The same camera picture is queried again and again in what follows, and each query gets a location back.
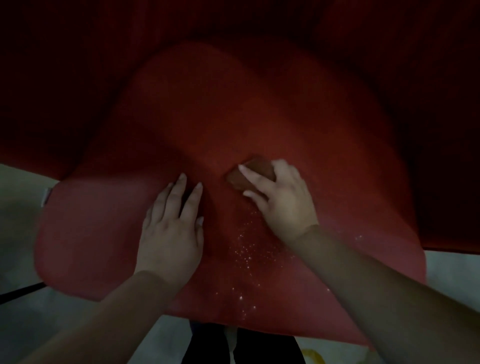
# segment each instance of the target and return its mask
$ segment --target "forearm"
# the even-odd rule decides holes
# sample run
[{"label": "forearm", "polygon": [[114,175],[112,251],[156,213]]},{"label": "forearm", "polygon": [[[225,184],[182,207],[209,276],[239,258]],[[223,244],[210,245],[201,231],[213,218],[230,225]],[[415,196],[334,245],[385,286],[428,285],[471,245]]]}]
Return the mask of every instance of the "forearm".
[{"label": "forearm", "polygon": [[295,252],[389,363],[480,362],[480,315],[319,229]]},{"label": "forearm", "polygon": [[154,274],[136,273],[84,324],[60,333],[22,364],[126,363],[176,293]]}]

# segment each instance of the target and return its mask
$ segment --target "floor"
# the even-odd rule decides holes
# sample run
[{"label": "floor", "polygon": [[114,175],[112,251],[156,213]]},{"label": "floor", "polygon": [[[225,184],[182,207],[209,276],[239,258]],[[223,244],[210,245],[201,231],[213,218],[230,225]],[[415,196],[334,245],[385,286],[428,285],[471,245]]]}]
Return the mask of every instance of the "floor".
[{"label": "floor", "polygon": [[[37,283],[33,264],[36,219],[44,190],[56,181],[0,165],[0,293]],[[480,311],[480,256],[426,252],[428,283]],[[45,288],[0,306],[2,362],[15,363],[58,331],[80,322],[95,303]],[[163,316],[130,360],[180,363],[190,341],[185,319]],[[379,364],[367,348],[340,342],[297,338],[326,364]]]}]

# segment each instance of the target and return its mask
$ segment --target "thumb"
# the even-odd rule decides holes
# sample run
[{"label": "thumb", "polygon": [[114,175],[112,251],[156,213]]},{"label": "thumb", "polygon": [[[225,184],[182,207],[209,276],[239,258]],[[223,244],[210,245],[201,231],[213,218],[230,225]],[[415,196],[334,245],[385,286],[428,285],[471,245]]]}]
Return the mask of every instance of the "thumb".
[{"label": "thumb", "polygon": [[262,214],[265,214],[267,212],[268,202],[263,197],[261,197],[259,194],[256,194],[253,191],[248,191],[247,190],[247,191],[243,192],[243,195],[251,198],[253,200],[253,202],[255,202],[255,204],[257,205],[258,209],[260,210],[260,212]]},{"label": "thumb", "polygon": [[200,216],[196,221],[195,221],[195,235],[197,236],[197,246],[200,249],[203,249],[204,247],[204,229],[203,229],[203,224],[204,224],[204,217]]}]

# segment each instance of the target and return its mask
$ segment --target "red seat cushion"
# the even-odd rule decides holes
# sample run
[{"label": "red seat cushion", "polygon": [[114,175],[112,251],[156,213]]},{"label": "red seat cushion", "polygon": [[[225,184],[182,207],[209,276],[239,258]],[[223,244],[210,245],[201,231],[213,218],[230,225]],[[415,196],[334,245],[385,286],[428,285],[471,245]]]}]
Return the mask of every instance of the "red seat cushion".
[{"label": "red seat cushion", "polygon": [[225,174],[253,154],[286,158],[326,228],[424,282],[408,179],[392,145],[389,120],[361,82],[287,42],[171,47],[136,73],[77,169],[54,188],[37,270],[59,291],[102,299],[132,274],[146,209],[184,171],[190,186],[205,185],[204,256],[169,314],[366,343]]}]

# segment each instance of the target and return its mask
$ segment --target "skin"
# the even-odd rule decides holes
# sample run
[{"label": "skin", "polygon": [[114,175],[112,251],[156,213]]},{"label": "skin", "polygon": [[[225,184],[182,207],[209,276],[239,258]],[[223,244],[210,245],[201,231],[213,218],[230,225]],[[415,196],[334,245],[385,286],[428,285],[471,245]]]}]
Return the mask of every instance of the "skin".
[{"label": "skin", "polygon": [[[330,288],[388,363],[480,363],[480,314],[329,236],[298,170],[272,162],[276,182],[239,166],[267,199],[245,191],[275,235]],[[135,274],[80,327],[22,363],[126,363],[200,263],[199,184],[180,211],[186,177],[159,195],[143,225]]]}]

